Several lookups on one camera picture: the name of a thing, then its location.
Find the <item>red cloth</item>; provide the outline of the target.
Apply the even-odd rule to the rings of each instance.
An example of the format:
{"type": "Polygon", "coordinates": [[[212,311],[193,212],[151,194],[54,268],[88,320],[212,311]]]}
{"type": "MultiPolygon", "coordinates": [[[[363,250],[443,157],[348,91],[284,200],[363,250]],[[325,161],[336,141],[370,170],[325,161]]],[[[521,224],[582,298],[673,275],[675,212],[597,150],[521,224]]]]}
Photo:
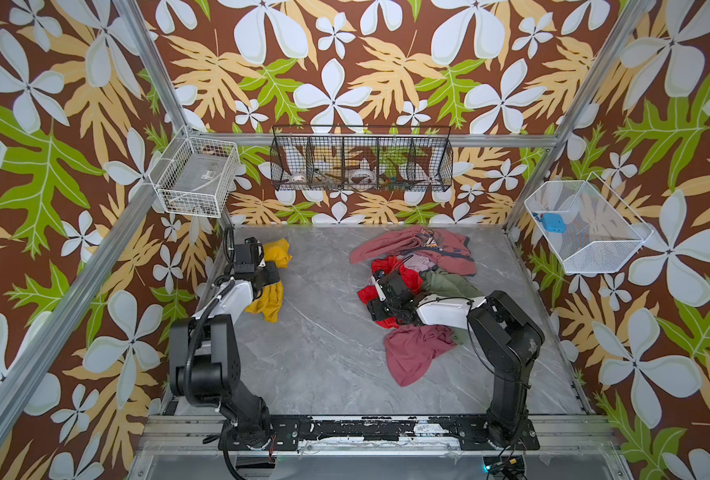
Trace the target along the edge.
{"type": "Polygon", "coordinates": [[[405,263],[395,256],[374,260],[369,285],[357,293],[371,320],[385,329],[420,324],[417,309],[423,279],[405,263]]]}

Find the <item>yellow cloth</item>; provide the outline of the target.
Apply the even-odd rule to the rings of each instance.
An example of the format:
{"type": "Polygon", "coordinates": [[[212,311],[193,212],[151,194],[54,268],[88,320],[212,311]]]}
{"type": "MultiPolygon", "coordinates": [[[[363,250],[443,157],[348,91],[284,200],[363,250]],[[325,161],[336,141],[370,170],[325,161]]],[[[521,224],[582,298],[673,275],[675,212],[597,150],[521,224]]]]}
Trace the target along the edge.
{"type": "Polygon", "coordinates": [[[265,267],[270,271],[270,280],[261,291],[261,296],[246,309],[251,314],[261,314],[265,321],[277,323],[283,306],[284,286],[279,270],[287,268],[292,255],[289,242],[281,238],[264,245],[265,267]]]}

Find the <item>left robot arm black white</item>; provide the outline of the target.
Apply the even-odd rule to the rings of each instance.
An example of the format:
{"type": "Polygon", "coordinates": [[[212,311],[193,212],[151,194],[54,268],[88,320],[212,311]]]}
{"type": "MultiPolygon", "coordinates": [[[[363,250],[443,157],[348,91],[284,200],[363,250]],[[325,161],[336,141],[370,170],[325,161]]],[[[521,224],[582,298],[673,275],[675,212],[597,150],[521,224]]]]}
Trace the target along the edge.
{"type": "Polygon", "coordinates": [[[222,450],[234,444],[261,449],[272,438],[271,415],[241,379],[235,322],[279,278],[278,269],[265,260],[259,240],[237,243],[232,228],[224,233],[223,248],[226,266],[213,282],[213,297],[170,328],[169,388],[191,406],[210,407],[224,418],[222,450]]]}

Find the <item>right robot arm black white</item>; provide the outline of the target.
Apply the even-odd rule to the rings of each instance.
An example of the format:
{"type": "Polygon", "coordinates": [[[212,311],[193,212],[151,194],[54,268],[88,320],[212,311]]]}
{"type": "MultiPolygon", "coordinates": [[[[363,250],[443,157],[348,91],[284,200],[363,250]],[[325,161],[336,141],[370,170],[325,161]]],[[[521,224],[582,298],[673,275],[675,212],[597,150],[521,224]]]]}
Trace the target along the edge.
{"type": "Polygon", "coordinates": [[[454,331],[463,330],[494,380],[481,441],[498,448],[539,448],[527,395],[545,337],[508,294],[437,295],[409,287],[398,270],[378,270],[360,297],[372,320],[390,330],[384,339],[386,364],[398,385],[420,380],[436,358],[455,348],[454,331]]]}

